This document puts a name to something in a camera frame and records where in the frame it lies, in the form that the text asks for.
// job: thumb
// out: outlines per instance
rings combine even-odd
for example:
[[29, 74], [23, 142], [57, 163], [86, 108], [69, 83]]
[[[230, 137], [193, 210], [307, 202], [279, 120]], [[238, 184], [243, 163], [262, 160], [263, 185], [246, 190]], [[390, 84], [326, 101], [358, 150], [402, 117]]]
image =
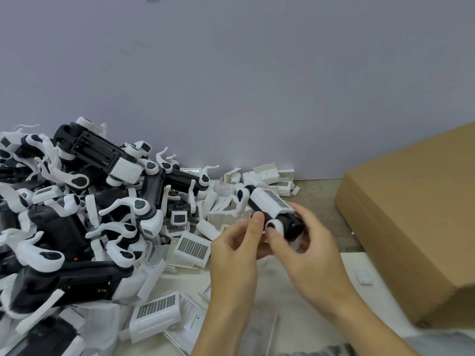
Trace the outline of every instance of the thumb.
[[265, 236], [274, 256], [280, 260], [286, 269], [288, 269], [288, 267], [293, 264], [293, 261], [298, 254], [292, 250], [287, 240], [284, 239], [275, 228], [267, 227], [265, 230]]

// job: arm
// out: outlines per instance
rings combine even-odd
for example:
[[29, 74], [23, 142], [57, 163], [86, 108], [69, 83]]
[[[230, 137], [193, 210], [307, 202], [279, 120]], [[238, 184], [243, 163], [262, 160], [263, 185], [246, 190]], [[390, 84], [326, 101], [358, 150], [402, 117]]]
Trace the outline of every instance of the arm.
[[211, 301], [191, 356], [238, 353], [256, 294], [256, 259], [270, 254], [261, 243], [263, 229], [264, 215], [257, 212], [211, 244]]
[[308, 250], [302, 254], [295, 252], [274, 229], [267, 229], [266, 237], [303, 297], [341, 331], [358, 354], [417, 356], [356, 292], [332, 234], [311, 211], [294, 203], [290, 205], [308, 228]]

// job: forearm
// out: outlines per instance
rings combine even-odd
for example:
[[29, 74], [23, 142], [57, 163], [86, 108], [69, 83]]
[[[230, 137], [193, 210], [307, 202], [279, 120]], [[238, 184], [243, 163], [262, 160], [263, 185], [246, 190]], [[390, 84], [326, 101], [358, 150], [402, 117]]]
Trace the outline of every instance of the forearm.
[[417, 356], [360, 298], [352, 299], [330, 320], [364, 356]]
[[246, 327], [241, 319], [236, 311], [211, 303], [191, 356], [235, 356]]

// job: person's right hand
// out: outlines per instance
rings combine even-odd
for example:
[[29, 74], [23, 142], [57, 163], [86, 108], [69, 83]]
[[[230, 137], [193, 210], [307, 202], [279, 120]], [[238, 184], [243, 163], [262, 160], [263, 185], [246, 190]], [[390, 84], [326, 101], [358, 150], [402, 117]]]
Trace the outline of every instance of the person's right hand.
[[341, 308], [358, 300], [359, 295], [348, 278], [336, 242], [310, 210], [296, 203], [288, 204], [307, 226], [308, 250], [295, 252], [274, 228], [266, 228], [267, 242], [303, 297], [325, 317], [337, 316]]

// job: person's left hand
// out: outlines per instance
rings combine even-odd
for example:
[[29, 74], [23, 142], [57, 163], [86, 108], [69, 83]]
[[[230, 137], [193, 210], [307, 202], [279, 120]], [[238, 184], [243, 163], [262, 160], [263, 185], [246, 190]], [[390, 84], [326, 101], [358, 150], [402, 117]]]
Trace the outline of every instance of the person's left hand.
[[263, 229], [264, 214], [256, 212], [252, 219], [230, 226], [211, 244], [209, 310], [230, 312], [244, 327], [258, 283], [256, 260], [272, 254], [269, 244], [263, 242]]

